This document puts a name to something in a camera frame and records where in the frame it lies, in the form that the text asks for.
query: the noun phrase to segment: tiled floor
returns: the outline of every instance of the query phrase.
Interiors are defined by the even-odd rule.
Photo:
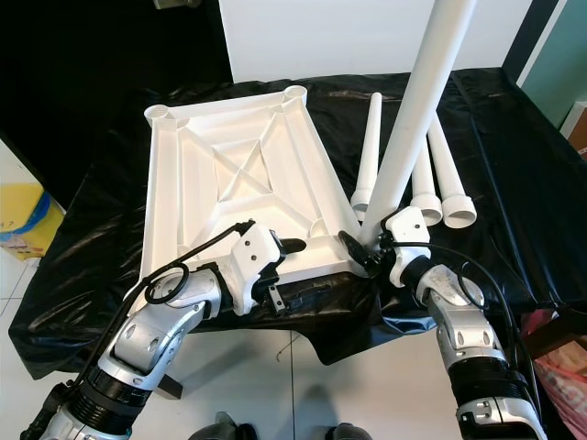
[[[0,437],[18,434],[50,388],[71,375],[33,381],[7,335],[35,268],[5,280],[0,300]],[[153,396],[133,438],[183,440],[227,411],[257,426],[260,440],[318,440],[350,422],[377,439],[455,439],[456,403],[433,332],[409,336],[325,367],[302,336],[285,331],[230,331],[186,338],[170,374],[180,401]]]

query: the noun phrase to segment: white pvc pipe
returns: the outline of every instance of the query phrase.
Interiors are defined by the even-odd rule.
[[[350,205],[357,219],[363,221],[365,212],[371,199],[373,186],[377,181],[379,166],[379,135],[382,127],[382,94],[375,92],[371,95],[367,128],[363,141],[363,151],[360,154],[359,176],[357,189],[350,197]]]
[[[434,176],[432,175],[426,137],[422,139],[420,155],[412,171],[412,202],[410,205],[420,208],[426,226],[436,225],[442,220],[442,204],[434,189]]]
[[[365,246],[375,246],[380,222],[399,206],[475,4],[476,0],[437,0],[432,7],[360,230]]]
[[[442,195],[444,223],[455,229],[470,226],[475,223],[477,212],[471,198],[465,195],[459,172],[436,113],[428,130],[428,139]]]

